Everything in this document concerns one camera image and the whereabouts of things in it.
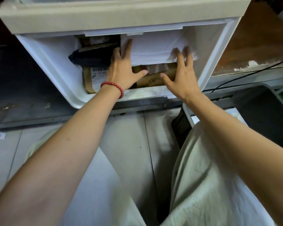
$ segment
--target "forearm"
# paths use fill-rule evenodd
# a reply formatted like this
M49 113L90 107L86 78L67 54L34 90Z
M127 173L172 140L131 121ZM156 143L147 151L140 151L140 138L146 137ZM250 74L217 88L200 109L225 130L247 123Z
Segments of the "forearm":
M274 220L283 224L283 148L213 104L205 95L187 106Z
M24 225L23 219L29 225L58 224L119 96L116 87L103 86L20 168L0 194L0 225Z

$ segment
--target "white plastic container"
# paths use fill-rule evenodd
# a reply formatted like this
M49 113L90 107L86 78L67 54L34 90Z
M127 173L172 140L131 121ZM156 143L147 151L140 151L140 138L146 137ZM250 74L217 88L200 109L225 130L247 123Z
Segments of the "white plastic container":
M204 89L250 0L39 2L5 0L0 17L66 100L81 108L94 94L87 94L81 68L68 59L79 47L74 35L134 35L193 27L199 56L194 69ZM166 86L155 86L127 90L120 101L162 96L175 97Z

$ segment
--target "wire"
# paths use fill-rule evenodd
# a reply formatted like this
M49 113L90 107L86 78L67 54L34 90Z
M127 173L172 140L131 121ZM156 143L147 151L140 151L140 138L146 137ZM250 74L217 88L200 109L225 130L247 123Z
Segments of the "wire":
M241 77L239 77L239 78L235 78L235 79L232 79L232 80L227 81L227 82L225 82L225 83L222 83L221 85L219 85L219 86L217 86L215 89L213 89L213 91L212 91L211 93L213 93L215 90L217 90L219 87L221 87L221 86L223 86L223 85L225 85L225 84L228 84L228 83L230 83L230 82L236 81L236 80L241 79L241 78L245 78L245 77L250 76L250 75L253 75L253 74L257 74L257 73L262 72L262 71L265 71L265 70L269 70L269 69L271 69L271 68L273 68L273 67L275 67L275 66L278 66L278 65L280 65L280 64L282 64L282 63L283 63L283 61L282 61L282 62L279 62L279 63L277 63L277 64L274 64L274 65L272 65L272 66L270 66L270 67L267 67L267 68L265 68L265 69L258 70L258 71L255 71L255 72L253 72L253 73L247 74L247 75L245 75L245 76L241 76Z

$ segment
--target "floor tile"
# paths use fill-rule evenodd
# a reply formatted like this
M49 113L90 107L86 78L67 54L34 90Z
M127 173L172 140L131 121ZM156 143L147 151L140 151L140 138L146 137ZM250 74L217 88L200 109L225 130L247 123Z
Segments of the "floor tile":
M6 137L0 140L0 190L8 179L21 132L22 130L6 132Z
M169 205L172 171L179 146L171 128L172 120L180 108L144 112L155 183L160 205Z
M100 148L150 224L158 203L143 113L110 116Z
M62 124L56 124L56 125L49 125L49 126L42 126L42 127L36 127L36 128L27 128L24 129L22 132L22 135L19 140L18 148L15 154L14 162L11 167L11 173L9 175L10 179L22 166L25 160L25 156L30 148L30 146L39 140L41 137L43 137L46 133L53 129L57 129L61 127Z

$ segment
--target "barcode label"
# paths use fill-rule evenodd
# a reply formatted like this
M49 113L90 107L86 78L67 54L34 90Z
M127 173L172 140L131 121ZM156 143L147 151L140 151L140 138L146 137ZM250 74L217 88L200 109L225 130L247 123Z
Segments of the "barcode label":
M102 82L106 81L107 70L107 67L91 68L92 88L95 92L98 92L101 88Z

